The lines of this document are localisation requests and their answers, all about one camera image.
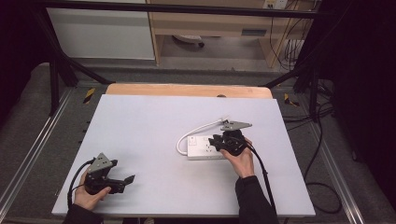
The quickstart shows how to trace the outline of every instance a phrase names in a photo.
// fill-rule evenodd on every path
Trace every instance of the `floor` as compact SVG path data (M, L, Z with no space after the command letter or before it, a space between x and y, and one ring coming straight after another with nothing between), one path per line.
M103 66L88 64L93 71L103 77L118 82L154 82L154 83L190 83L217 85L257 86L286 72L280 66L269 69L264 57L258 50L255 39L205 37L205 47L179 43L171 36L165 39L163 60L158 66L148 63L130 63L128 66ZM7 122L0 127L0 160L7 161L0 175L2 198L2 223L61 223L62 218L52 215L51 209L57 197L57 190L64 184L79 144L83 141L85 130L106 86L95 83L90 78L78 74L80 83L76 88L61 87L62 92L70 94L62 115L50 131L47 140L40 147L38 155L30 164L29 175L22 178L19 187L9 183L18 173L20 165L46 122L50 112L49 70L46 65L39 66L32 73L20 101L9 114ZM285 119L296 119L306 115L304 102L306 94L294 94L288 80L273 88L272 93L278 100L279 108ZM331 88L331 83L321 82ZM95 88L88 104L83 104L87 91ZM320 96L319 103L328 101L328 96ZM336 113L329 114L322 121L324 141L335 158L338 167L350 189L356 205L359 207L364 223L396 223L395 211L382 194L364 163L352 160L346 138L338 125ZM286 123L290 141L302 173L311 161L318 139L315 136L316 124ZM320 182L333 187L323 153L315 158L308 182ZM3 192L9 188L18 193L7 198ZM322 186L308 187L313 204L325 210L334 210L338 206L334 194ZM289 223L353 223L342 209L336 214L327 214L317 210L315 217L291 218ZM106 223L121 223L119 218L107 218Z

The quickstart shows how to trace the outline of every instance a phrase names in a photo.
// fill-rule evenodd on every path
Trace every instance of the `person's right hand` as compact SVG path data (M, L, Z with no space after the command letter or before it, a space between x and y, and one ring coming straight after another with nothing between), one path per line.
M221 149L220 152L225 159L230 161L230 163L233 165L233 169L241 178L254 175L253 154L249 148L245 148L244 151L237 157L231 155L225 149Z
M104 188L95 195L89 194L87 190L85 190L84 186L87 173L88 169L84 172L84 174L81 176L81 179L79 180L79 187L76 189L74 204L92 211L99 201L102 201L111 191L111 187Z

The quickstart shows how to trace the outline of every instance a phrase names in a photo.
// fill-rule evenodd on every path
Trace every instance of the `black pole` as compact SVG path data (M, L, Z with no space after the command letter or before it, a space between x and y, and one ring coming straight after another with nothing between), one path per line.
M113 2L87 2L64 0L36 0L35 4L42 7L73 8L89 10L110 11L143 11L143 12L169 12L169 13L194 13L213 15L234 15L274 18L302 18L302 19L328 19L333 14L329 12L278 10L266 8L247 7L204 7L184 5L160 5L138 3L113 3Z

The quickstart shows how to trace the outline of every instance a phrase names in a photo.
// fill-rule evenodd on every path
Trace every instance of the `gray carpet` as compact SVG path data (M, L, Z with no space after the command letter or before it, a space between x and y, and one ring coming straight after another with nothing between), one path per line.
M170 54L175 48L195 48L194 46L167 46L174 40L167 38L165 41L165 60L175 64L163 64L159 67L144 67L136 69L126 68L100 68L92 70L99 75L118 82L152 82L152 83L187 83L187 84L219 84L219 85L246 85L257 86L279 76L273 71L257 72L255 69L244 69L253 58L259 58L254 65L262 69L263 59L257 51L257 43L246 40L243 42L251 51L240 55L240 50L230 51L231 54L221 61L226 63L225 69L219 70L218 65L205 61L202 52L185 50L180 55ZM215 37L207 39L205 47L217 45L219 40ZM226 51L224 46L218 49ZM224 56L224 53L212 52L213 59ZM100 95L106 91L106 86L98 85L82 74L78 74L80 86L75 88L71 99L64 110L62 117L53 130L47 144L23 184L20 193L10 207L5 223L59 223L61 217L56 217L50 212L56 201L55 193L64 184L74 157L79 148L79 141L84 138L83 130L89 128L87 121L91 120L94 110L99 102ZM298 98L292 94L293 79L282 83L281 87L273 89L273 95L279 102L279 107L284 116L301 116L304 111L300 106L284 103L284 93L290 94L293 101ZM82 103L90 86L96 91L89 104ZM17 172L26 153L38 136L41 128L48 119L50 112L50 78L46 67L37 67L32 74L32 79L24 90L21 100L10 112L7 122L0 127L0 159L7 165L2 167L0 175L0 192L4 192L9 181ZM366 223L396 223L396 214L389 205L378 185L364 163L352 160L349 145L340 129L337 119L331 116L324 118L323 132L327 144L346 179L347 184L361 210ZM287 129L298 124L287 124ZM318 145L309 124L289 131L290 141L293 146L297 161L302 172L307 167ZM330 176L324 166L320 154L312 165L307 181L321 182L332 186ZM336 208L337 201L332 193L321 187L310 187L310 196L314 204L332 210ZM107 218L108 221L121 223L120 219ZM289 223L349 223L344 210L335 215L325 214L317 210L315 217L291 219Z

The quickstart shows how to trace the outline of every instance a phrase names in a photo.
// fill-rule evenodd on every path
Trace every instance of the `white table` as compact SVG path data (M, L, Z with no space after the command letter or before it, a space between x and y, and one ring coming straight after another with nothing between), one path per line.
M276 100L143 95L102 96L52 213L65 216L73 175L82 163L103 152L119 161L110 178L136 177L124 193L108 195L100 202L95 213L109 217L237 216L237 175L231 164L188 161L176 151L180 136L224 115L253 124L242 132L262 157L278 215L314 216ZM221 134L219 128L196 135ZM186 148L186 141L180 146ZM254 162L268 196L259 162Z

